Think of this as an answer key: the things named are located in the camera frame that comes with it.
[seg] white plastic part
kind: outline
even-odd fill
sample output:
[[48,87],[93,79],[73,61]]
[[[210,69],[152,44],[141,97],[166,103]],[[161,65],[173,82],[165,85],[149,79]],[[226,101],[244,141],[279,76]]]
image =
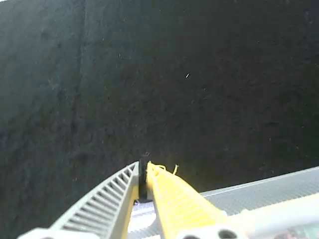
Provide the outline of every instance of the white plastic part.
[[99,239],[99,237],[93,233],[35,228],[19,236],[18,239]]
[[319,193],[230,216],[249,237],[319,222]]
[[176,239],[248,239],[248,237],[228,224],[215,224],[185,230],[179,233]]

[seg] gray ribbed plastic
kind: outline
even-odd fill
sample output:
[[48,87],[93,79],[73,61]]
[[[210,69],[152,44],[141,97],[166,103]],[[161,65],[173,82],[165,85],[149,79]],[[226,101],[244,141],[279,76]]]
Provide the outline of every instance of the gray ribbed plastic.
[[[253,210],[274,203],[300,198],[319,192],[319,167],[290,173],[279,177],[252,183],[213,190],[202,195],[228,215],[234,215],[243,209]],[[139,204],[133,208],[131,222],[141,221],[154,214],[153,203]],[[148,227],[134,229],[128,233],[129,239],[142,239],[159,234],[157,219]]]
[[121,238],[132,190],[138,184],[139,162],[135,162],[87,193],[51,228],[91,232],[100,239]]

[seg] gray metal plate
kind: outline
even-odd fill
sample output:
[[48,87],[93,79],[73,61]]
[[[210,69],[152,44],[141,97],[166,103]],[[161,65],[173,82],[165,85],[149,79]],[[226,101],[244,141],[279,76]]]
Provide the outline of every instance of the gray metal plate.
[[[243,209],[253,210],[274,203],[300,198],[319,192],[319,167],[290,173],[233,187],[217,189],[202,195],[228,215]],[[159,234],[160,225],[153,203],[134,206],[128,238],[142,239]]]

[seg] black fabric backdrop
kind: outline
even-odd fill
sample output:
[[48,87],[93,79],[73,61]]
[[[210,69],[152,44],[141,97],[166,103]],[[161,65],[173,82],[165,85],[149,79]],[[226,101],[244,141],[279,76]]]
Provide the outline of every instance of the black fabric backdrop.
[[0,233],[142,155],[199,191],[319,165],[318,0],[0,2]]

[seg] yellow plastic part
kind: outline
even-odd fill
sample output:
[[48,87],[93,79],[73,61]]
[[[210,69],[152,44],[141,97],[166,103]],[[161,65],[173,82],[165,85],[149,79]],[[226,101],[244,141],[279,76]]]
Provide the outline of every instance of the yellow plastic part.
[[152,191],[166,239],[175,239],[185,229],[226,223],[223,211],[204,199],[189,184],[164,166],[147,166],[147,187]]

